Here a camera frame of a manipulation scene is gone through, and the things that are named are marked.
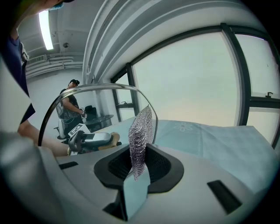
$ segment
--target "t-shirt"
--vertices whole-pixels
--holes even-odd
[[[71,95],[68,97],[69,98],[69,102],[79,108],[79,105],[77,103],[77,99]],[[67,123],[70,119],[74,119],[76,117],[79,117],[80,114],[77,113],[77,112],[73,112],[71,110],[68,110],[66,108],[63,107],[63,103],[60,102],[60,104],[56,107],[56,110],[57,110],[57,113],[58,113],[58,116],[62,119],[62,121],[64,121],[65,123]]]
[[[11,37],[9,37],[2,48],[2,56],[16,82],[20,85],[22,90],[29,96],[27,84],[26,84],[25,67],[22,66],[22,60],[21,60],[20,39],[17,38],[16,40],[14,40]],[[35,110],[32,104],[30,104],[29,108],[27,109],[27,111],[25,112],[22,118],[21,123],[26,121],[34,113]]]

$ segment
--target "air vent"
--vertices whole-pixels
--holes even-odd
[[[35,58],[31,58],[30,60],[27,61],[27,65],[35,64],[38,62],[46,61],[47,57],[46,55],[41,55]]]

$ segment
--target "cap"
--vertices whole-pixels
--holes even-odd
[[[70,81],[70,83],[71,83],[71,82],[75,83],[77,86],[80,84],[80,82],[79,82],[78,80],[75,80],[75,79],[72,79],[72,80]]]

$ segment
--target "curved metal bar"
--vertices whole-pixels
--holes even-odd
[[[111,89],[124,89],[124,90],[133,90],[133,91],[137,91],[140,94],[142,94],[144,96],[144,98],[147,100],[147,102],[149,103],[149,105],[151,106],[151,108],[154,111],[154,114],[156,116],[156,127],[155,127],[155,132],[154,132],[154,140],[153,143],[155,142],[156,139],[156,135],[157,135],[157,130],[158,130],[158,116],[156,114],[156,111],[154,110],[152,104],[150,103],[150,101],[147,99],[147,97],[140,91],[138,90],[136,87],[134,86],[129,86],[129,85],[123,85],[123,84],[91,84],[91,85],[83,85],[83,86],[78,86],[69,90],[64,91],[63,93],[61,93],[51,104],[51,106],[49,107],[47,113],[45,114],[45,117],[43,119],[42,125],[41,125],[41,129],[40,129],[40,133],[39,133],[39,139],[38,139],[38,146],[42,146],[42,140],[43,140],[43,136],[44,136],[44,132],[46,129],[46,125],[48,123],[48,120],[50,118],[50,116],[52,115],[52,112],[54,111],[54,109],[56,108],[56,106],[66,97],[69,97],[73,94],[76,93],[82,93],[82,92],[87,92],[87,91],[95,91],[95,90],[111,90]]]

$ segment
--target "black slot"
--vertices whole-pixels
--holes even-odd
[[[63,164],[59,164],[60,169],[67,169],[73,166],[77,166],[78,163],[77,162],[69,162],[69,163],[63,163]]]
[[[221,180],[209,182],[207,185],[210,187],[227,214],[233,212],[242,205],[237,197],[222,183]]]

